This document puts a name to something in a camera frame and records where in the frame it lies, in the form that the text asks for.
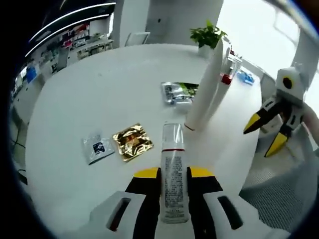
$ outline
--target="blue object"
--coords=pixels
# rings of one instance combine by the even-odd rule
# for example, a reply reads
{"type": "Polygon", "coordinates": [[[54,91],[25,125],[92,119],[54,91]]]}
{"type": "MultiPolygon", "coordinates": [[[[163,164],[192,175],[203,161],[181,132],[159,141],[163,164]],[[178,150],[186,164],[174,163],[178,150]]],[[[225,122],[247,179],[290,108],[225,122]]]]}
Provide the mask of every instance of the blue object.
{"type": "Polygon", "coordinates": [[[36,70],[33,66],[28,66],[26,69],[26,81],[30,83],[36,77],[36,70]]]}
{"type": "Polygon", "coordinates": [[[251,74],[247,74],[246,72],[239,71],[237,73],[237,76],[242,82],[248,85],[253,85],[253,83],[255,82],[253,76],[251,74]]]}

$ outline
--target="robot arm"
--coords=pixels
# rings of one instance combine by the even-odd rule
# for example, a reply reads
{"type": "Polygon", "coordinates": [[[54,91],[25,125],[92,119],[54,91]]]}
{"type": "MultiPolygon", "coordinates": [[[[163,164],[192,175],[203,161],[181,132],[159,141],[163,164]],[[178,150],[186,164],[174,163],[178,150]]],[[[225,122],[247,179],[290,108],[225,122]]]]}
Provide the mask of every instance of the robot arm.
{"type": "Polygon", "coordinates": [[[276,80],[276,95],[266,100],[261,109],[250,118],[244,134],[259,129],[277,114],[285,113],[284,123],[265,157],[277,153],[292,136],[292,132],[301,124],[308,83],[309,78],[302,72],[300,65],[280,69],[276,80]]]}
{"type": "Polygon", "coordinates": [[[125,192],[114,193],[91,212],[86,225],[59,238],[174,239],[183,234],[183,239],[283,239],[290,235],[262,223],[253,206],[239,196],[228,196],[216,177],[199,167],[187,168],[191,220],[161,227],[160,177],[160,168],[136,173],[125,192]]]}

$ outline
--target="small plastic packet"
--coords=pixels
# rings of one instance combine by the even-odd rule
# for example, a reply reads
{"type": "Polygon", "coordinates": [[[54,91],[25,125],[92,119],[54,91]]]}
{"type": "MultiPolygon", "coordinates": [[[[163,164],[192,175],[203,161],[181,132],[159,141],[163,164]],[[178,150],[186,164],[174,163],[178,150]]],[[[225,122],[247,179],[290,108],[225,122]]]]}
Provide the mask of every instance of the small plastic packet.
{"type": "Polygon", "coordinates": [[[115,153],[111,142],[110,138],[102,138],[99,132],[90,134],[88,138],[82,139],[87,163],[90,165],[115,153]]]}
{"type": "Polygon", "coordinates": [[[164,101],[170,105],[175,105],[177,101],[188,102],[188,100],[193,99],[197,92],[198,84],[162,82],[161,89],[164,101]]]}

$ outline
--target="foil packet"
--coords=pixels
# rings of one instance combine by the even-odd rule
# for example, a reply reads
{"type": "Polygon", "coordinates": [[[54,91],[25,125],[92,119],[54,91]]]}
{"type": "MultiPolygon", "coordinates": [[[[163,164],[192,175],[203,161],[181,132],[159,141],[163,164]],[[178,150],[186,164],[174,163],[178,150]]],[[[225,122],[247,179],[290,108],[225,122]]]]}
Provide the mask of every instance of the foil packet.
{"type": "Polygon", "coordinates": [[[113,140],[117,143],[124,162],[130,161],[154,146],[139,123],[114,134],[113,140]]]}
{"type": "Polygon", "coordinates": [[[197,92],[198,84],[162,82],[161,89],[164,101],[170,105],[175,105],[176,102],[192,100],[197,92]]]}

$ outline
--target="red object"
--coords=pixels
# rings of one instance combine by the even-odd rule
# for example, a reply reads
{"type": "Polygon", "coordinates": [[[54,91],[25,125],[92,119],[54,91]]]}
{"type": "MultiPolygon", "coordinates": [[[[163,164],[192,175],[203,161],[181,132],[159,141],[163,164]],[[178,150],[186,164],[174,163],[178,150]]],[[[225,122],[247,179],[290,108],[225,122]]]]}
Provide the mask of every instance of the red object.
{"type": "Polygon", "coordinates": [[[221,82],[226,84],[226,85],[230,85],[232,79],[230,78],[229,75],[223,75],[223,78],[221,79],[221,82]]]}
{"type": "Polygon", "coordinates": [[[64,42],[64,47],[68,47],[70,45],[72,45],[72,40],[68,40],[64,42]]]}

